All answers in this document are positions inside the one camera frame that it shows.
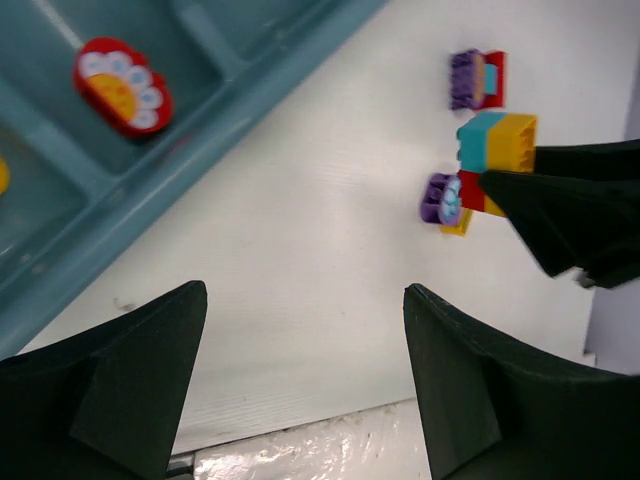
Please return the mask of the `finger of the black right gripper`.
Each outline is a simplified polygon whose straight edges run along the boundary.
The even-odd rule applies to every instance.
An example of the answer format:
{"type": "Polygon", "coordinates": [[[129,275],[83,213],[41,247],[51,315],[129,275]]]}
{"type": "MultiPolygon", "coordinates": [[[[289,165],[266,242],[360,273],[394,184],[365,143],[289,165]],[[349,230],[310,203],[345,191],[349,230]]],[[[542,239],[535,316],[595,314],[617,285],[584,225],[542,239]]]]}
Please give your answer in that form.
{"type": "Polygon", "coordinates": [[[534,173],[583,180],[637,180],[640,141],[538,146],[534,173]]]}
{"type": "Polygon", "coordinates": [[[479,185],[550,277],[585,289],[639,278],[639,181],[487,171],[479,185]]]}

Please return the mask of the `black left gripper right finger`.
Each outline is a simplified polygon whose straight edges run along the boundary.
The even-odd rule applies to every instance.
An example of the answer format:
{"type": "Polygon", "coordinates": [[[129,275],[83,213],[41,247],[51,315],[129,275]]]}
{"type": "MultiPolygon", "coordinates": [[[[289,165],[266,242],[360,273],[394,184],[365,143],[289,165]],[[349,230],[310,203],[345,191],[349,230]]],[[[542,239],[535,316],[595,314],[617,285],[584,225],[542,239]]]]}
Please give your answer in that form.
{"type": "Polygon", "coordinates": [[[639,380],[532,347],[426,287],[404,326],[435,479],[635,479],[639,380]]]}

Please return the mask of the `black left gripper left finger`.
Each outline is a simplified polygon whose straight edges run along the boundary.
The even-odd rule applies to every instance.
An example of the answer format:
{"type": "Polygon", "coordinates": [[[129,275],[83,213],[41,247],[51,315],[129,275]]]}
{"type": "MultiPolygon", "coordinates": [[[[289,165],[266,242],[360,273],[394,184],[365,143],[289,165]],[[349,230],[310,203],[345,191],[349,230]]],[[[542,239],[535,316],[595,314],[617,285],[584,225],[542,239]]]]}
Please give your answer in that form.
{"type": "Polygon", "coordinates": [[[163,479],[207,311],[189,281],[1,363],[4,479],[163,479]]]}

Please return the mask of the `teal yellow lego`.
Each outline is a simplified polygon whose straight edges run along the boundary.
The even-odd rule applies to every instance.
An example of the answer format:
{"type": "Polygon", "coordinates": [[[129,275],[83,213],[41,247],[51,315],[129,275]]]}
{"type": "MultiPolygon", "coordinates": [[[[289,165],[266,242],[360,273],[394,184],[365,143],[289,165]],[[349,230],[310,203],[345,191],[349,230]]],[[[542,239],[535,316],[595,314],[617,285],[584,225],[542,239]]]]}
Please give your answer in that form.
{"type": "Polygon", "coordinates": [[[456,132],[460,169],[531,173],[537,123],[538,117],[531,114],[480,112],[456,132]]]}

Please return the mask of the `red long lego brick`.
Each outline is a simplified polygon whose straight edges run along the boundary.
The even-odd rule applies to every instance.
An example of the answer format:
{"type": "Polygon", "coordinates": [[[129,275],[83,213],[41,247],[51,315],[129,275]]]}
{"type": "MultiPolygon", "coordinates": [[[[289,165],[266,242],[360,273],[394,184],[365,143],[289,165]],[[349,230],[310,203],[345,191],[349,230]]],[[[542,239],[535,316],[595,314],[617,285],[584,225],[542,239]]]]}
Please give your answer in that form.
{"type": "Polygon", "coordinates": [[[506,64],[508,55],[501,50],[483,54],[485,63],[485,94],[479,107],[503,108],[506,99],[506,64]]]}

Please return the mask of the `small orange lego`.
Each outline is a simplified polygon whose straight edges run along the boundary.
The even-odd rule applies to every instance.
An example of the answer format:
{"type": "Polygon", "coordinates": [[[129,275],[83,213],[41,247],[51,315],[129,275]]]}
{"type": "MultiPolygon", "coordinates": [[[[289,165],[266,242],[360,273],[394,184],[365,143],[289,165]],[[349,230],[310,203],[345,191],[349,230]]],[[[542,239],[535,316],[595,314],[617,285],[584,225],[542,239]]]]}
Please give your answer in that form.
{"type": "Polygon", "coordinates": [[[10,170],[3,157],[0,157],[0,195],[3,195],[10,184],[10,170]]]}

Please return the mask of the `red white lego brick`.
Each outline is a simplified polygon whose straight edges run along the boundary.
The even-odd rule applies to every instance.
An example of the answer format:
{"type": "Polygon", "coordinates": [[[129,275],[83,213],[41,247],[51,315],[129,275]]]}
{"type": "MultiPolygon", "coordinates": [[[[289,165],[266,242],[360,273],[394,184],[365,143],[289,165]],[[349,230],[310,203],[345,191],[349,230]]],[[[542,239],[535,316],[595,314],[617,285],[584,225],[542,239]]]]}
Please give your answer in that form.
{"type": "Polygon", "coordinates": [[[75,56],[72,80],[85,102],[125,137],[156,134],[172,120],[173,98],[164,78],[122,40],[86,42],[75,56]]]}

